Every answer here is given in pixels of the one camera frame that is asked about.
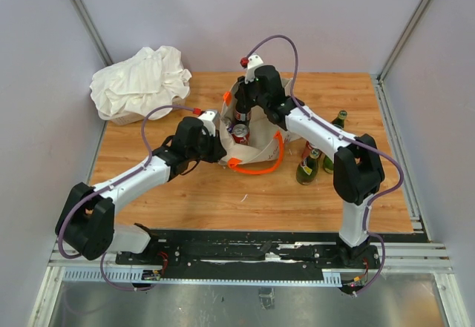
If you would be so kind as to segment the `glass cola bottle red cap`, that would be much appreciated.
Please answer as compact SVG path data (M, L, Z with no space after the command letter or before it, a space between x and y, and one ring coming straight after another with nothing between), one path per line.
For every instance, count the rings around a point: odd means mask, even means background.
M244 124L248 126L251 120L252 108L250 107L248 98L246 97L246 91L244 83L240 82L235 93L235 109L233 114L233 123Z

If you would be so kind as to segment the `purple soda can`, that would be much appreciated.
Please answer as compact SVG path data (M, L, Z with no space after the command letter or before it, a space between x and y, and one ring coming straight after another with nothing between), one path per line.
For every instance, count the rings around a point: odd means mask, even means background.
M227 132L231 133L234 126L232 120L227 116L224 116L221 119Z

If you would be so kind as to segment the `red soda can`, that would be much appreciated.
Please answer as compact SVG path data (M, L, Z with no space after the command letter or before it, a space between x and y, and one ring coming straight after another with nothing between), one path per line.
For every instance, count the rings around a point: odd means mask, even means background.
M236 144L248 145L249 144L249 128L243 123L236 124L232 128L232 138Z
M307 158L310 155L310 153L313 149L314 149L314 146L309 141L306 141L306 144L304 146L304 150L301 154L301 158L302 159Z

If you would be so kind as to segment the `white canvas tote bag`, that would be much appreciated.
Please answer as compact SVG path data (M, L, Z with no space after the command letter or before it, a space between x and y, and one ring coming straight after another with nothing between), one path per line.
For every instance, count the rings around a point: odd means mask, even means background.
M279 141L275 138L277 131L281 133L284 144L300 139L300 136L285 131L278 125L272 124L263 109L255 106L251 109L249 123L249 143L238 144L233 139L226 126L225 118L233 119L237 100L235 94L238 91L242 76L233 84L230 91L223 96L223 107L220 112L220 141L226 155L219 161L222 166L227 166L230 159L237 159L239 165L247 165L257 162L276 160L279 154Z

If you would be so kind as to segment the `green glass bottle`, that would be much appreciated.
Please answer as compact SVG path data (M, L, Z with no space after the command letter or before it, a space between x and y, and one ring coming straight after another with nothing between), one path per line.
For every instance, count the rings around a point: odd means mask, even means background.
M331 123L333 126L337 128L344 129L346 119L347 119L347 112L345 110L340 110L338 112L337 117L334 118L334 120L332 120Z
M324 169L326 173L333 174L334 164L331 158L329 158L327 155L324 155L324 158L322 161L322 168Z
M321 152L319 149L312 149L300 162L297 167L295 178L301 185L312 183L318 173L318 160Z

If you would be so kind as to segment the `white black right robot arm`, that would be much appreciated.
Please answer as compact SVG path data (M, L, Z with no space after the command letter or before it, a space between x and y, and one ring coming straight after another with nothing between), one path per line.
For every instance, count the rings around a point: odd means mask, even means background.
M316 116L302 101L285 93L279 72L272 65L248 66L237 80L240 109L261 108L279 128L314 144L333 157L333 187L344 202L336 258L352 268L369 247L367 230L370 199L384 181L384 170L373 137L351 135Z

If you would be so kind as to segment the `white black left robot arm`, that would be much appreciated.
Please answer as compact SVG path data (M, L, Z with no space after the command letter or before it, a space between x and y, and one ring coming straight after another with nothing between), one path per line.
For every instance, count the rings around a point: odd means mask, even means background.
M81 182L71 189L55 227L60 254L66 259L95 260L114 238L116 214L152 188L192 171L193 162L217 163L226 151L220 141L220 114L214 110L186 116L175 134L148 156L120 175L90 186Z

